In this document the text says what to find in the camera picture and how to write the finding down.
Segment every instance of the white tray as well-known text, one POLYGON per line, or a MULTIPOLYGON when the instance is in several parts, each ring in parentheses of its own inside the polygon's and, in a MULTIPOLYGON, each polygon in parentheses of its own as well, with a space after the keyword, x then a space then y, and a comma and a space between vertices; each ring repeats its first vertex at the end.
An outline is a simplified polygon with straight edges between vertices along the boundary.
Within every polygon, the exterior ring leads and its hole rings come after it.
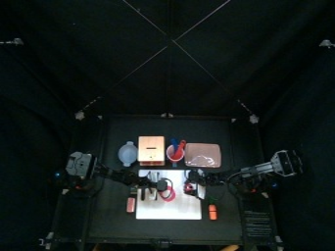
POLYGON ((186 143, 184 164, 186 167, 218 168, 221 166, 220 146, 217 144, 186 143))

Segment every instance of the black object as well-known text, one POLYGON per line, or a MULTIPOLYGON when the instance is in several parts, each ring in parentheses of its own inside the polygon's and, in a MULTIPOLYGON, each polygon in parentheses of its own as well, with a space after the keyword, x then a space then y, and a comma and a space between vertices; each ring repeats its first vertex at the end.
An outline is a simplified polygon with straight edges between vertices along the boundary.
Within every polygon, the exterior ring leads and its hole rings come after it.
POLYGON ((157 191, 162 192, 168 189, 168 183, 164 179, 159 179, 157 182, 157 191))

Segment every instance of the cardboard box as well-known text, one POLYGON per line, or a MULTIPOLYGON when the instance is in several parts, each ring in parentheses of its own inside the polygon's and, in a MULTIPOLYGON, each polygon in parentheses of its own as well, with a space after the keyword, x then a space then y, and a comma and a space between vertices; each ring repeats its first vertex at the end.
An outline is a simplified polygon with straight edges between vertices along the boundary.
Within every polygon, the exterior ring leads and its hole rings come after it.
POLYGON ((139 166, 162 166, 165 164, 165 139, 162 136, 138 137, 139 166))

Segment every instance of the black tent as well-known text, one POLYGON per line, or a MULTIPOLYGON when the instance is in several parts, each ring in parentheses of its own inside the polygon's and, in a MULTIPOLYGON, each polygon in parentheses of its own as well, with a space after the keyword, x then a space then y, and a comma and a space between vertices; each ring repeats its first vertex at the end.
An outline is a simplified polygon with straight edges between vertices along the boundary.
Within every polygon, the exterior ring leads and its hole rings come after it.
POLYGON ((333 1, 3 0, 0 13, 1 250, 49 232, 78 127, 143 117, 258 118, 264 159, 302 153, 273 198, 280 236, 330 250, 333 1))

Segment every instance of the red object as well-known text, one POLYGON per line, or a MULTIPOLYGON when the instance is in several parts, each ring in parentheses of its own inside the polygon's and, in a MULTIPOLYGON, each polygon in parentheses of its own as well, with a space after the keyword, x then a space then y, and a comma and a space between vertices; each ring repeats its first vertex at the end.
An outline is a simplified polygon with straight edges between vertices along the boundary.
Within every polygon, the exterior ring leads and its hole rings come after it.
POLYGON ((134 198, 127 198, 126 200, 126 213, 134 212, 134 198))
POLYGON ((178 160, 180 157, 182 156, 182 147, 184 147, 184 145, 185 145, 185 141, 181 140, 180 143, 178 143, 178 146, 177 146, 177 150, 176 150, 174 154, 170 157, 172 159, 178 160))
POLYGON ((209 211, 209 220, 214 221, 217 219, 216 205, 209 205, 208 211, 209 211))

